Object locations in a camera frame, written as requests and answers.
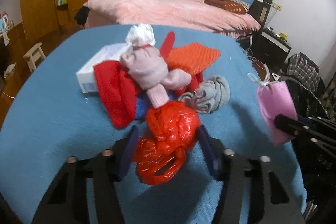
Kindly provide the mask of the pink face mask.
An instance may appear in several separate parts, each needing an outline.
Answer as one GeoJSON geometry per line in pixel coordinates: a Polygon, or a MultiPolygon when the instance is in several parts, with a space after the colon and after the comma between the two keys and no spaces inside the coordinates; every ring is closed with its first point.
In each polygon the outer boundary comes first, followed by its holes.
{"type": "Polygon", "coordinates": [[[282,114],[294,120],[298,120],[298,116],[286,82],[270,81],[269,68],[266,64],[263,67],[265,69],[263,80],[252,73],[248,73],[248,77],[257,84],[257,101],[261,116],[269,128],[272,144],[278,146],[291,141],[293,137],[276,128],[276,116],[282,114]]]}

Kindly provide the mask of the red sock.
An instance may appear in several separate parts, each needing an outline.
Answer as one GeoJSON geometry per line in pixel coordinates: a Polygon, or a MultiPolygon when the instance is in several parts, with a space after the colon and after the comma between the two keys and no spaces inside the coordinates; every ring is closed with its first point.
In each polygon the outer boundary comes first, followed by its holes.
{"type": "Polygon", "coordinates": [[[135,120],[135,104],[142,89],[120,63],[101,64],[96,76],[100,100],[117,129],[135,120]]]}
{"type": "Polygon", "coordinates": [[[202,62],[204,61],[205,47],[200,43],[194,42],[187,46],[173,49],[175,42],[175,33],[169,32],[165,37],[160,52],[164,59],[168,61],[169,68],[182,69],[191,75],[189,84],[182,88],[177,88],[175,91],[177,96],[184,92],[192,92],[199,87],[199,84],[204,80],[202,62]]]}

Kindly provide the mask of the red plastic bag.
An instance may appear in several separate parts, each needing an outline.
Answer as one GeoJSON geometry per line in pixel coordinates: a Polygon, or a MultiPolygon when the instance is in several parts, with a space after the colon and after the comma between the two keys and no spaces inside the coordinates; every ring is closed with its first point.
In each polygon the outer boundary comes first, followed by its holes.
{"type": "Polygon", "coordinates": [[[180,101],[169,101],[146,113],[150,134],[139,139],[133,161],[139,180],[148,185],[170,181],[197,143],[198,113],[180,101]]]}

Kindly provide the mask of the orange bubble wrap sheet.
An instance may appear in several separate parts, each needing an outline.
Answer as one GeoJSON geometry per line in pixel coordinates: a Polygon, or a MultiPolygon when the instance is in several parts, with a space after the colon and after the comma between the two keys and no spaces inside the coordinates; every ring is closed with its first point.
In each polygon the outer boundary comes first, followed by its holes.
{"type": "Polygon", "coordinates": [[[210,67],[220,56],[219,50],[193,42],[187,46],[173,48],[166,63],[171,69],[182,69],[194,76],[210,67]]]}

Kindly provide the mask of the white medicine box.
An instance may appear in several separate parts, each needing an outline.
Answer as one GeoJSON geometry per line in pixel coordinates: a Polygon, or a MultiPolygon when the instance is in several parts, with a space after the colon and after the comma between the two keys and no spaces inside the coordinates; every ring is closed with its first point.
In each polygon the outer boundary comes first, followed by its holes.
{"type": "Polygon", "coordinates": [[[97,93],[96,76],[101,64],[115,63],[120,61],[120,57],[132,50],[131,43],[116,43],[103,46],[95,53],[77,72],[76,78],[82,93],[97,93]]]}

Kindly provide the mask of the black trash bin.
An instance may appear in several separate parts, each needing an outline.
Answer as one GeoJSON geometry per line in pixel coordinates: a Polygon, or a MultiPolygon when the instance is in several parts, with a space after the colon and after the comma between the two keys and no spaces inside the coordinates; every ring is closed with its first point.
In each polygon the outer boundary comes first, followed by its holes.
{"type": "MultiPolygon", "coordinates": [[[[291,77],[280,79],[288,86],[298,116],[331,121],[314,93],[291,77]]],[[[296,138],[291,143],[307,192],[307,206],[303,214],[306,223],[335,223],[335,153],[302,148],[296,138]]]]}

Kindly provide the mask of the plaid shirt on chair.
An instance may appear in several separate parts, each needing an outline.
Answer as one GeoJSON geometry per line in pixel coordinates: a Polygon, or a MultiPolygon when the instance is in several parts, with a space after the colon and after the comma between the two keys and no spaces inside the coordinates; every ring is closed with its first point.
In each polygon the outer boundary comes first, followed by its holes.
{"type": "Polygon", "coordinates": [[[319,67],[301,52],[288,58],[286,75],[302,83],[317,97],[322,96],[325,91],[325,84],[319,75],[319,67]]]}

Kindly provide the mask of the black nightstand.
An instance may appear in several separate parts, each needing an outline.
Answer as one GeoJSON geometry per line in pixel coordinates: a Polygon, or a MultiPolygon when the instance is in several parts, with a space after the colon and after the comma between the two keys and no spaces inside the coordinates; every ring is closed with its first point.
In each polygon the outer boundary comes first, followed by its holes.
{"type": "Polygon", "coordinates": [[[272,71],[278,72],[284,65],[291,51],[291,46],[286,41],[281,40],[274,32],[264,28],[257,42],[254,43],[252,51],[258,60],[268,65],[268,68],[272,71]]]}

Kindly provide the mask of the grey sock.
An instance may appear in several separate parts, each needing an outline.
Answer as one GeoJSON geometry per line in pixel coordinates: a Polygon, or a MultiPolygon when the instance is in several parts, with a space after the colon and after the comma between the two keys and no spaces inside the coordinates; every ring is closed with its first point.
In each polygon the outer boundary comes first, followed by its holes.
{"type": "Polygon", "coordinates": [[[230,86],[225,77],[211,76],[193,92],[183,93],[178,100],[197,113],[211,114],[230,100],[230,86]]]}

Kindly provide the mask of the yellow plush toy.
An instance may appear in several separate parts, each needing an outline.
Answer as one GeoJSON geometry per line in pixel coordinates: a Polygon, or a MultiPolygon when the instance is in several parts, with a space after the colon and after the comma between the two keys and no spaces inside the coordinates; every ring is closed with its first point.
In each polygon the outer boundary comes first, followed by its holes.
{"type": "Polygon", "coordinates": [[[280,38],[281,40],[287,41],[287,39],[288,39],[288,35],[285,34],[285,33],[283,33],[283,32],[280,32],[280,33],[279,33],[279,38],[280,38]]]}

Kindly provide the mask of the brown dotted cushion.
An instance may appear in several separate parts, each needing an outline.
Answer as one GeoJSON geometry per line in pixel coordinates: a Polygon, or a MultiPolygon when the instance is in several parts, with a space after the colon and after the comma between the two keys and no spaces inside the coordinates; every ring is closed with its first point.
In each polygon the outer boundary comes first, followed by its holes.
{"type": "Polygon", "coordinates": [[[229,0],[204,0],[204,3],[210,6],[217,7],[222,10],[226,10],[228,12],[231,12],[233,14],[239,14],[239,15],[244,15],[247,13],[247,9],[242,6],[241,4],[238,4],[234,1],[229,1],[229,0]]]}

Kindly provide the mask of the pink sock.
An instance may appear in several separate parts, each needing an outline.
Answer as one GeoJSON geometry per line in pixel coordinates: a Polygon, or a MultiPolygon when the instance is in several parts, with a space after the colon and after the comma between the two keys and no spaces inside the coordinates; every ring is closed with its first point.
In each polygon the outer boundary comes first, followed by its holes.
{"type": "Polygon", "coordinates": [[[168,90],[181,90],[191,83],[189,73],[179,68],[170,71],[160,51],[150,45],[124,53],[120,61],[156,109],[168,102],[168,90]]]}

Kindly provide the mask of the pink bed blanket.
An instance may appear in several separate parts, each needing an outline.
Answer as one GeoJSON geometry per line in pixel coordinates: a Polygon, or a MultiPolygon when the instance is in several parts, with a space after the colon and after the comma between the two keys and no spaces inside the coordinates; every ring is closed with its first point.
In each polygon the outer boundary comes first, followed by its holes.
{"type": "Polygon", "coordinates": [[[151,24],[189,28],[235,39],[261,28],[250,14],[234,14],[205,0],[88,0],[85,28],[151,24]]]}

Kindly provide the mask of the black cloth on bed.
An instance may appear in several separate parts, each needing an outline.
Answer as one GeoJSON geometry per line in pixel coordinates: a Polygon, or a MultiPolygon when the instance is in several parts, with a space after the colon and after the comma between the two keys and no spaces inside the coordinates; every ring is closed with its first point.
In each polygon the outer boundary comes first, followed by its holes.
{"type": "Polygon", "coordinates": [[[78,25],[84,26],[86,24],[90,9],[88,7],[82,6],[76,13],[74,19],[78,25]]]}

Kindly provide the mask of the wall socket plate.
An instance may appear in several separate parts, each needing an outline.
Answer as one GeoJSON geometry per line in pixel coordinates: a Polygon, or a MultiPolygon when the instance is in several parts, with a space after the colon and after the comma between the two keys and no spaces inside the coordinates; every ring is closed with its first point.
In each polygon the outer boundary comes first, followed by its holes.
{"type": "Polygon", "coordinates": [[[282,6],[279,5],[278,3],[272,2],[271,6],[276,9],[277,11],[281,11],[282,6]]]}

